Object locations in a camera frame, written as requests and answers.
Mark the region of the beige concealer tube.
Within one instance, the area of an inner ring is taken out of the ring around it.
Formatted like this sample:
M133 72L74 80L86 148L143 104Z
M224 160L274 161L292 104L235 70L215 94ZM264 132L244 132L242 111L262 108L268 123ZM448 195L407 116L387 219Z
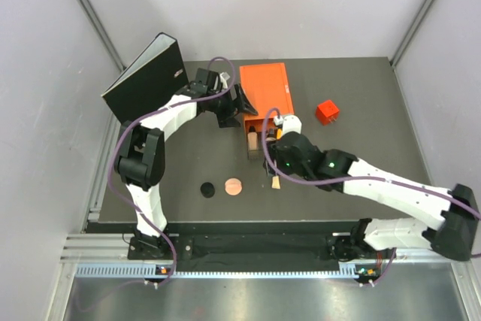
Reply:
M271 188L280 189L280 177L274 168L271 169Z

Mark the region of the clear pull-out drawer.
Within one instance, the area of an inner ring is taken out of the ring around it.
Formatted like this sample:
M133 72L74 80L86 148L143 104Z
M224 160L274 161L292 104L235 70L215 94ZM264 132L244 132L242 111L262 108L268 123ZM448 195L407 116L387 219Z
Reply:
M262 146L262 137L261 137L261 132L258 132L259 134L259 150L255 152L249 152L247 150L247 157L248 159L257 159L263 154L263 146Z

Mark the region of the orange drawer box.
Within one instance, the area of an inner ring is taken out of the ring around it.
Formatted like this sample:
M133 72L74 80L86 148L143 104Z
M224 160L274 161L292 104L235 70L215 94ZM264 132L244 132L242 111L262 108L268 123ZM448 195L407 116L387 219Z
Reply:
M240 84L257 116L244 114L244 130L260 133L262 121L271 108L282 115L293 114L294 107L284 62L244 65L239 68Z

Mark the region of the foundation bottle lighter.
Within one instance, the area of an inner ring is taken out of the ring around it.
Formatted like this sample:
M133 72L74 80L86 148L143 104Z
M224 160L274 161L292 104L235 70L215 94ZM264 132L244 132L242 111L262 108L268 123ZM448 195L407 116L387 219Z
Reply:
M254 126L250 126L247 132L247 149L249 152L259 150L259 134Z

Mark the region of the foundation bottle darker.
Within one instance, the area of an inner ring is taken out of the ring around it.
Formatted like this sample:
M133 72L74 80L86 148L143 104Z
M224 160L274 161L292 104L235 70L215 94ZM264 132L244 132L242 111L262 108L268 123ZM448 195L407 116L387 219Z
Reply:
M266 141L269 143L269 142L276 141L276 139L277 139L277 130L269 129L266 134Z

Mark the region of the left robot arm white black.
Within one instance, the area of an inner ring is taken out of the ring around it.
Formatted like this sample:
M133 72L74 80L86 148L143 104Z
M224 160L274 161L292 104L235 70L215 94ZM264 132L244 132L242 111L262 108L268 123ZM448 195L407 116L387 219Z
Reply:
M165 142L185 123L204 112L216 115L220 128L239 127L238 114L257 115L241 85L229 74L200 68L195 79L177 90L159 112L129 130L114 161L114 170L132 197L137 230L147 236L144 249L154 258L170 251L161 232L168 221L159 191L165 173Z

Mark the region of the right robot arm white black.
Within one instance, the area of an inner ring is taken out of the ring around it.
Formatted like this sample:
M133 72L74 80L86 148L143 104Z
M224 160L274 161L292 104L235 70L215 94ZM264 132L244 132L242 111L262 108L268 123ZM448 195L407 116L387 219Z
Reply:
M350 232L354 254L369 257L393 248L429 249L455 261L472 253L480 213L471 188L426 186L370 165L337 149L321 151L308 138L289 132L266 143L266 167L327 192L366 198L404 213L394 220L365 218Z

